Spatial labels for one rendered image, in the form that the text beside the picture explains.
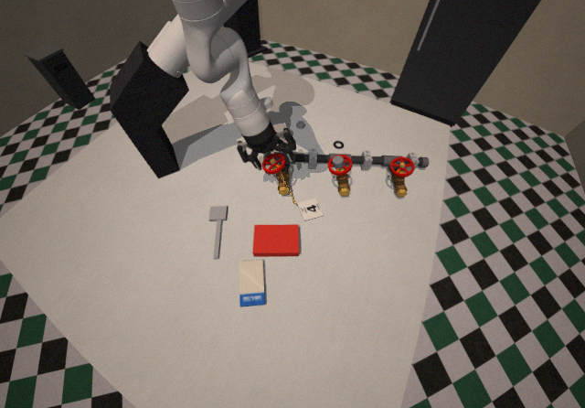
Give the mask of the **beige flat box with blue end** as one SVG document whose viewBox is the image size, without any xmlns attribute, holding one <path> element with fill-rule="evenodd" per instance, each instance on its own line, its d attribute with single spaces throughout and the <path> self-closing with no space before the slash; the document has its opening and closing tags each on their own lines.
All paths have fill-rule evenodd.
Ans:
<svg viewBox="0 0 585 408">
<path fill-rule="evenodd" d="M 239 306 L 265 305 L 263 260 L 239 262 Z"/>
</svg>

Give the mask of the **red rectangular block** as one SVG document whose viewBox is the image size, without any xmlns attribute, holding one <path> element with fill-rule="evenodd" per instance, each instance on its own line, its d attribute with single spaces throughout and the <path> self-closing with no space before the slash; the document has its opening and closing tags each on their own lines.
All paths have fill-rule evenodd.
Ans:
<svg viewBox="0 0 585 408">
<path fill-rule="evenodd" d="M 298 225 L 255 225 L 253 255 L 299 256 Z"/>
</svg>

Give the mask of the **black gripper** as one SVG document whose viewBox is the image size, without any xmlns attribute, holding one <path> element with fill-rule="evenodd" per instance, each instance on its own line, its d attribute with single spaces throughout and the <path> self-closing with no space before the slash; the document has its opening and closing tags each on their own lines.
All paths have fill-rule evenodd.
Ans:
<svg viewBox="0 0 585 408">
<path fill-rule="evenodd" d="M 261 162 L 257 158 L 259 153 L 265 154 L 276 150 L 286 153 L 290 163 L 293 161 L 292 150 L 296 150 L 296 142 L 293 136 L 288 128 L 284 128 L 282 132 L 276 133 L 271 124 L 271 120 L 266 129 L 261 133 L 253 136 L 243 135 L 243 138 L 246 142 L 242 143 L 242 141 L 238 141 L 237 150 L 239 155 L 244 163 L 251 162 L 256 169 L 261 170 Z M 288 144 L 284 143 L 280 138 L 287 141 Z M 248 155 L 246 147 L 252 150 L 250 155 Z"/>
</svg>

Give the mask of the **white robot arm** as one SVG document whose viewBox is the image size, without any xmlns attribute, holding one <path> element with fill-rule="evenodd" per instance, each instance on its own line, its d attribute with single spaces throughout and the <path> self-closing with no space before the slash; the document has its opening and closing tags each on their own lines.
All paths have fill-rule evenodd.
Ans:
<svg viewBox="0 0 585 408">
<path fill-rule="evenodd" d="M 273 101 L 271 97 L 259 99 L 255 92 L 247 50 L 239 34 L 222 28 L 247 0 L 172 1 L 177 16 L 165 24 L 147 49 L 151 60 L 176 78 L 190 65 L 205 83 L 215 83 L 230 73 L 220 91 L 222 101 L 242 135 L 261 133 L 269 125 L 266 111 Z"/>
</svg>

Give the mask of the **grey cylinder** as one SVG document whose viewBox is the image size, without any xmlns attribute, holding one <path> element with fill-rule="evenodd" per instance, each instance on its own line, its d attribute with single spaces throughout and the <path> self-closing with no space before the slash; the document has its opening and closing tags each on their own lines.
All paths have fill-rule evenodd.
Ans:
<svg viewBox="0 0 585 408">
<path fill-rule="evenodd" d="M 335 156 L 333 158 L 333 165 L 335 168 L 341 168 L 344 166 L 344 158 L 341 156 Z"/>
</svg>

